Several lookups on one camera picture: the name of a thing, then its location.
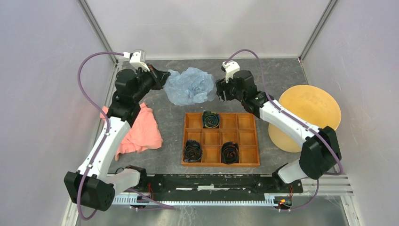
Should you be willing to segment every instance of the yellow round board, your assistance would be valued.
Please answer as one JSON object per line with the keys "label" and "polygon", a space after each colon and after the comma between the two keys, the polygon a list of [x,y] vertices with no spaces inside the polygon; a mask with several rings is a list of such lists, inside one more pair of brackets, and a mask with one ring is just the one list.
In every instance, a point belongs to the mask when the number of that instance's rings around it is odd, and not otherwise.
{"label": "yellow round board", "polygon": [[[341,122],[338,103],[326,91],[315,86],[293,86],[281,95],[279,103],[298,117],[320,128],[329,126],[337,129]],[[278,148],[286,152],[300,152],[302,149],[272,124],[269,124],[269,136]]]}

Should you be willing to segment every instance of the rolled black cable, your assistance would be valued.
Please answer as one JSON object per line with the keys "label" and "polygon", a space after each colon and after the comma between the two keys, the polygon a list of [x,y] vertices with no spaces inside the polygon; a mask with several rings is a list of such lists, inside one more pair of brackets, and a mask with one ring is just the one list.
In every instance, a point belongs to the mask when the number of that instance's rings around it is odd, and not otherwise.
{"label": "rolled black cable", "polygon": [[232,141],[223,144],[220,149],[220,157],[222,163],[233,164],[239,162],[239,147],[237,143]]}
{"label": "rolled black cable", "polygon": [[202,114],[202,125],[203,128],[214,129],[219,128],[220,116],[218,113],[205,111]]}
{"label": "rolled black cable", "polygon": [[187,140],[184,146],[183,161],[184,162],[201,162],[202,147],[195,140]]}

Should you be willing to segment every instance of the pink towel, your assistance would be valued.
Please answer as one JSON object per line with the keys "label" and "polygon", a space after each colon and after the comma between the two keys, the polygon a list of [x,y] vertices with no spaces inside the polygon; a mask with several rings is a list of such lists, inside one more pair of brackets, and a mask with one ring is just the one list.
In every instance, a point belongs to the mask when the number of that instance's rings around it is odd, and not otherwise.
{"label": "pink towel", "polygon": [[[140,104],[141,110],[138,114],[133,127],[123,138],[120,146],[115,154],[115,160],[119,159],[119,154],[129,152],[142,152],[147,149],[158,149],[162,146],[162,137],[158,130],[158,124],[155,121],[152,109],[148,108],[145,103]],[[103,107],[105,113],[108,112],[107,107]]]}

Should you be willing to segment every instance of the blue plastic bag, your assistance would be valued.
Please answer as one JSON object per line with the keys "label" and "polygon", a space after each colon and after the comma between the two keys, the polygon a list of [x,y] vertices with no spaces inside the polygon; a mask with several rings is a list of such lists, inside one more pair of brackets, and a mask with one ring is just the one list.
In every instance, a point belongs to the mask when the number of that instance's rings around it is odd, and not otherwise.
{"label": "blue plastic bag", "polygon": [[164,90],[173,104],[185,106],[215,99],[216,85],[213,75],[194,67],[187,68],[182,74],[173,70],[169,72]]}

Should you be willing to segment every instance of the orange grid tray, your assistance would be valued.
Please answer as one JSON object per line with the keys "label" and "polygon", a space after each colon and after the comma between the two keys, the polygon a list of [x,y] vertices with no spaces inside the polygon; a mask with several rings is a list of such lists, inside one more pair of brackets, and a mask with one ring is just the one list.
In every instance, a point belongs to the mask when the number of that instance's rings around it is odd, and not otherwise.
{"label": "orange grid tray", "polygon": [[[258,167],[259,147],[255,118],[249,113],[219,113],[219,129],[203,129],[202,113],[186,113],[184,118],[183,151],[187,140],[196,140],[202,147],[201,162],[184,162],[183,166]],[[220,149],[226,142],[239,145],[239,162],[221,162]]]}

